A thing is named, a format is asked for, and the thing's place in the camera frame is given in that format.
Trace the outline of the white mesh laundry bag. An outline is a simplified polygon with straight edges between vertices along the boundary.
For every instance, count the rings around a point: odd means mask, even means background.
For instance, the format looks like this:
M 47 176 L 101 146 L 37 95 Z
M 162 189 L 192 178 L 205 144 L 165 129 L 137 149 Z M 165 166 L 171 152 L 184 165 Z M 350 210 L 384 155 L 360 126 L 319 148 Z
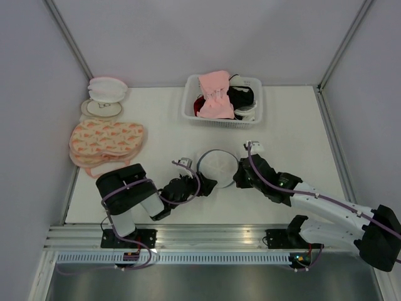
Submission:
M 197 160 L 196 169 L 206 178 L 217 182 L 216 188 L 223 189 L 234 184 L 233 177 L 239 167 L 239 159 L 222 149 L 211 149 Z

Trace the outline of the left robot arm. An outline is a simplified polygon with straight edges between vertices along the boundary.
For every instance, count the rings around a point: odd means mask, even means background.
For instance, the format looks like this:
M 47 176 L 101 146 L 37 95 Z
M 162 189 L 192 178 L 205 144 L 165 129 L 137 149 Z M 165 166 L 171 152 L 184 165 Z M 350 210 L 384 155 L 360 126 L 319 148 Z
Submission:
M 137 225 L 133 217 L 136 206 L 143 207 L 152 221 L 160 221 L 176 207 L 209 196 L 217 186 L 216 180 L 193 170 L 189 158 L 174 161 L 173 165 L 179 168 L 179 177 L 171 179 L 162 189 L 147 177 L 141 164 L 108 172 L 96 180 L 115 241 L 122 248 L 131 248 L 136 243 Z

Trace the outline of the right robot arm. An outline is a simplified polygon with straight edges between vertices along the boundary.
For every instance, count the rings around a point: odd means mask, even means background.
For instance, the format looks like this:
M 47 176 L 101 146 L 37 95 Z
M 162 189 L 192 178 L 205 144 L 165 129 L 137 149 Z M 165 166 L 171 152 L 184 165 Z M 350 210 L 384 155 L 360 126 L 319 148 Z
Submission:
M 383 272 L 391 272 L 399 262 L 400 221 L 389 207 L 373 209 L 320 194 L 300 177 L 275 171 L 258 154 L 240 159 L 233 180 L 240 189 L 257 189 L 276 204 L 323 218 L 297 215 L 292 219 L 286 241 L 294 248 L 309 243 L 348 249 Z

